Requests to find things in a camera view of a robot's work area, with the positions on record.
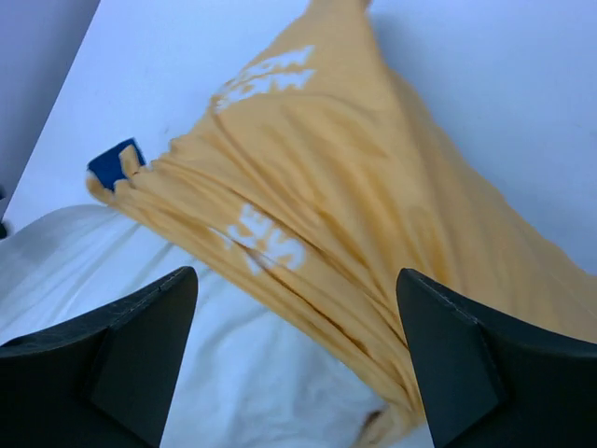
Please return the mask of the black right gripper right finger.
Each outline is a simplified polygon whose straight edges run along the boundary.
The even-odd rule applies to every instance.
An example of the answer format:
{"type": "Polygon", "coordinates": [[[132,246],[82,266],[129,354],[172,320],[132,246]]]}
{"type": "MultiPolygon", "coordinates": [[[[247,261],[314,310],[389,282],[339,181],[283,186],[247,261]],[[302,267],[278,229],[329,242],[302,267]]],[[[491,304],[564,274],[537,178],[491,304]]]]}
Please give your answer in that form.
{"type": "Polygon", "coordinates": [[[436,447],[593,447],[596,346],[412,269],[397,305],[436,447]]]}

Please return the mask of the yellow and blue Mickey pillowcase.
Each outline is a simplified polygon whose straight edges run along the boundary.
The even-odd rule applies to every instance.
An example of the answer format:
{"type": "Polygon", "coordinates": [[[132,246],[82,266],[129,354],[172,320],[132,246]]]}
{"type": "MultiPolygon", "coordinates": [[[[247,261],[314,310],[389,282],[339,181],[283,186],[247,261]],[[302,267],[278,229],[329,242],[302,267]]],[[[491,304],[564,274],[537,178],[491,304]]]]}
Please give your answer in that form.
{"type": "Polygon", "coordinates": [[[359,447],[423,421],[396,278],[596,338],[596,279],[512,209],[382,58],[364,1],[313,1],[167,152],[90,162],[99,201],[305,332],[386,403],[359,447]]]}

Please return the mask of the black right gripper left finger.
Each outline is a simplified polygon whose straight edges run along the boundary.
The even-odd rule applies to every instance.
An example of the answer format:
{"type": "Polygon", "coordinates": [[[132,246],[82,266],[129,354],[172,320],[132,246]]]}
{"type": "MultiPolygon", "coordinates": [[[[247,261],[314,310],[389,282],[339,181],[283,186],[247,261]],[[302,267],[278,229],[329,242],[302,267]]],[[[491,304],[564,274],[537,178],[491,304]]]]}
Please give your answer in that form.
{"type": "Polygon", "coordinates": [[[198,290],[182,267],[2,344],[2,446],[160,446],[198,290]]]}

